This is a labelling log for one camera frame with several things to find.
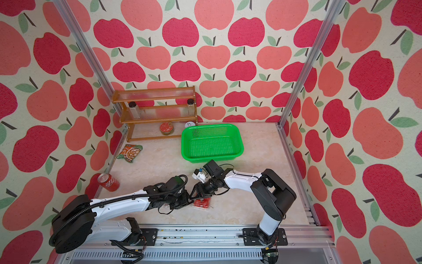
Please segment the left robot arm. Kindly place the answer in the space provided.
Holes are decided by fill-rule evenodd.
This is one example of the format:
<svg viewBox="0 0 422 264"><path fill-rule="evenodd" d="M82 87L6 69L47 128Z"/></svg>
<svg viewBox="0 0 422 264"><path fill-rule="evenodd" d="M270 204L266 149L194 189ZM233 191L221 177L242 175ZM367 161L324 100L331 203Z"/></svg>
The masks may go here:
<svg viewBox="0 0 422 264"><path fill-rule="evenodd" d="M79 195L52 220L53 234L49 245L56 253L70 252L95 236L94 226L112 218L133 212L160 209L169 205L171 210L189 204L185 190L188 177L184 174L170 178L166 183L149 185L131 194L110 199L90 199Z"/></svg>

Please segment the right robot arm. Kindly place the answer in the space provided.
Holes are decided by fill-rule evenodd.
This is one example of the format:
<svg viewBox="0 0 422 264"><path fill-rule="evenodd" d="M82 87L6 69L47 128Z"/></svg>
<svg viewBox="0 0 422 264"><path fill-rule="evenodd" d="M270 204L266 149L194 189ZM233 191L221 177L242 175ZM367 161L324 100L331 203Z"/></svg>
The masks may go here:
<svg viewBox="0 0 422 264"><path fill-rule="evenodd" d="M214 172L196 169L192 177L199 182L194 186L190 195L191 200L209 198L215 195L219 188L253 193L264 210L257 232L266 240L275 235L279 224L297 199L295 191L271 169L266 169L262 173L223 170L221 167Z"/></svg>

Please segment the green plastic basket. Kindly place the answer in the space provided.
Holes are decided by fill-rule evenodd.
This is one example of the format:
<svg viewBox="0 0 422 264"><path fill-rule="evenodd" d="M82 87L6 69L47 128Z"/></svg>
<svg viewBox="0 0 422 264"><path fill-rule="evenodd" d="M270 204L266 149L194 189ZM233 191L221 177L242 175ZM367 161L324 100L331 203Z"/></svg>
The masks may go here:
<svg viewBox="0 0 422 264"><path fill-rule="evenodd" d="M181 134L181 156L191 163L233 160L243 152L241 133L233 124L192 126Z"/></svg>

